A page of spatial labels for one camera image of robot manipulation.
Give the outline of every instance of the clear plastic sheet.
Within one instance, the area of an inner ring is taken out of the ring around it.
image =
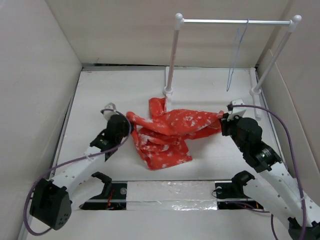
[[[128,182],[127,210],[217,210],[214,181]]]

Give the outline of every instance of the white pole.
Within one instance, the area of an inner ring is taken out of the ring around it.
[[[179,31],[181,29],[182,24],[184,23],[184,18],[181,13],[177,13],[175,15],[175,26],[174,26],[174,34],[173,34],[173,43],[172,43],[172,49],[171,49],[171,57],[170,57],[170,65],[169,65],[169,73],[168,73],[168,79],[166,86],[163,89],[163,94],[172,94],[173,89],[171,87],[172,85],[172,78],[174,75],[174,68],[175,68],[175,59],[176,59],[176,51],[177,51],[177,45],[178,45],[178,37],[179,37]]]
[[[256,84],[255,87],[253,87],[250,90],[250,94],[253,95],[258,95],[261,93],[261,86],[264,83],[264,81],[266,80],[267,75],[269,74],[269,72],[271,71],[272,67],[274,66],[276,60],[278,59],[281,51],[284,49],[290,35],[294,32],[294,30],[296,29],[298,23],[301,21],[302,17],[300,15],[295,15],[293,17],[293,19],[291,20],[291,24],[289,26],[288,31],[284,34],[281,42],[279,43],[273,57],[271,58],[268,66],[266,67],[266,69],[264,70],[260,80],[258,81],[258,83]]]

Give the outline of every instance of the white rack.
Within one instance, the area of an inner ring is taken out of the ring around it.
[[[265,81],[268,73],[272,69],[274,63],[276,62],[278,56],[280,55],[282,49],[286,45],[290,35],[296,29],[298,23],[302,20],[300,15],[295,15],[292,20],[287,21],[273,21],[273,20],[225,20],[225,19],[184,19],[181,13],[177,13],[175,15],[175,26],[174,26],[174,34],[173,34],[173,42],[171,49],[171,57],[170,57],[170,65],[168,69],[168,74],[166,73],[166,86],[163,89],[163,94],[167,97],[167,111],[171,108],[171,96],[173,94],[172,88],[172,79],[174,75],[174,67],[175,67],[175,59],[176,59],[176,51],[178,46],[178,37],[179,32],[183,24],[199,24],[199,25],[207,25],[207,24],[236,24],[236,25],[260,25],[260,26],[275,26],[275,27],[288,27],[288,30],[284,34],[281,42],[279,43],[272,59],[270,60],[267,68],[262,74],[260,80],[257,82],[257,79],[254,77],[250,78],[251,81],[251,89],[250,95],[253,99],[253,104],[256,106],[261,106],[259,94],[261,93],[262,83]],[[254,115],[256,118],[261,118],[261,110],[255,109]]]

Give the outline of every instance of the pole base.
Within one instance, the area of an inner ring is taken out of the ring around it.
[[[256,69],[254,67],[250,68],[249,75],[250,75],[250,84],[251,84],[251,89],[249,93],[252,96],[252,103],[255,106],[261,107],[260,96],[259,96],[259,94],[261,93],[261,89],[259,89],[258,92],[255,91],[255,87],[257,85],[257,75],[256,75]],[[255,108],[254,116],[256,120],[260,120],[262,117],[262,110]]]
[[[173,88],[167,89],[167,87],[165,86],[162,92],[165,96],[167,96],[167,95],[172,95],[174,93],[174,90]]]

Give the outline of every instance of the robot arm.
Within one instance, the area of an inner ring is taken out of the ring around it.
[[[245,108],[236,100],[228,106],[220,120],[223,136],[230,136],[246,163],[276,190],[266,192],[255,177],[247,171],[232,178],[240,193],[253,198],[275,215],[288,228],[292,239],[298,239],[302,230],[303,211],[297,181],[289,174],[279,155],[262,141],[262,128],[257,121],[243,117]],[[306,204],[306,234],[304,239],[320,239],[320,207],[304,192]]]
[[[116,147],[129,134],[129,124],[122,115],[114,112],[101,113],[108,120],[107,127],[90,143],[83,154],[87,158],[72,163],[62,173],[49,180],[42,178],[34,189],[30,214],[54,230],[62,228],[72,210],[86,200],[99,194],[105,197],[110,194],[112,179],[99,172],[99,169],[118,150]],[[111,149],[114,150],[92,156]]]

